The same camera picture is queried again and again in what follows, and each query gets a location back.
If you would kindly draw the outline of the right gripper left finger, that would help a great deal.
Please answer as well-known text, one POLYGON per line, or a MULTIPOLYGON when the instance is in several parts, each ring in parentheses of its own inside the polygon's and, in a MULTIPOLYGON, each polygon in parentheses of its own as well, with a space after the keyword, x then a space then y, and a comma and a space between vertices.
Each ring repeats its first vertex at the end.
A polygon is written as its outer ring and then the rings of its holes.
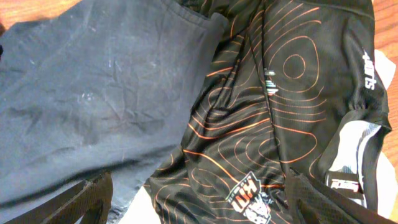
POLYGON ((113 181, 105 172, 81 181, 6 224, 105 224, 111 208, 113 181))

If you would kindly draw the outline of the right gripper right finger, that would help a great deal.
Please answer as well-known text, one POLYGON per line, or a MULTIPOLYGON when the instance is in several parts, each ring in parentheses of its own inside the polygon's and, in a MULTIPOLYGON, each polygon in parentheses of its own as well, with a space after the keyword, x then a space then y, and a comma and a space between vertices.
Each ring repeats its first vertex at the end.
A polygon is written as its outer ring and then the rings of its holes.
POLYGON ((394 224, 293 168, 286 174, 285 194, 294 223, 394 224))

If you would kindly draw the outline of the dark blue garment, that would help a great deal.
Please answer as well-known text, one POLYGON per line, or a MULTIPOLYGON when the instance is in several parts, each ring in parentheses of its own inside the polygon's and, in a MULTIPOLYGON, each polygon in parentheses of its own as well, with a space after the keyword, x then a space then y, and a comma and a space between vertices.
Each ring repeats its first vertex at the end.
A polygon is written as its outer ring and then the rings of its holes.
POLYGON ((82 1, 1 36, 1 222, 110 171, 118 223, 178 149, 227 19, 175 1, 82 1))

